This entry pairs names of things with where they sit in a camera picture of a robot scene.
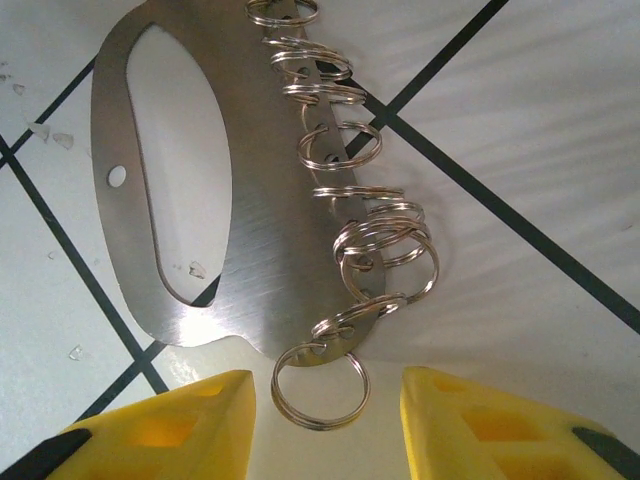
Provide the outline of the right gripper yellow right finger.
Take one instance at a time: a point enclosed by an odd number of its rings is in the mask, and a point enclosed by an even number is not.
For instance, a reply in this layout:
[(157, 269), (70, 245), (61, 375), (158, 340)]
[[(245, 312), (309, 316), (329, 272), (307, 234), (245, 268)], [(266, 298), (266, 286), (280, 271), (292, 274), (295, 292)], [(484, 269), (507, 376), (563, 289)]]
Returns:
[(639, 455), (586, 417), (427, 367), (402, 375), (414, 479), (636, 479)]

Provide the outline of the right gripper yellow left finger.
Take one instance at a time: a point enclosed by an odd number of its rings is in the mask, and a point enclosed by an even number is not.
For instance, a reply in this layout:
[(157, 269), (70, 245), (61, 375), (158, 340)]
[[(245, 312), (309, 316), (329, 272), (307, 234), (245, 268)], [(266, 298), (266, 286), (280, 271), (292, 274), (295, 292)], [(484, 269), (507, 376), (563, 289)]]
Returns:
[(249, 370), (231, 370), (76, 422), (4, 479), (243, 479), (256, 418)]

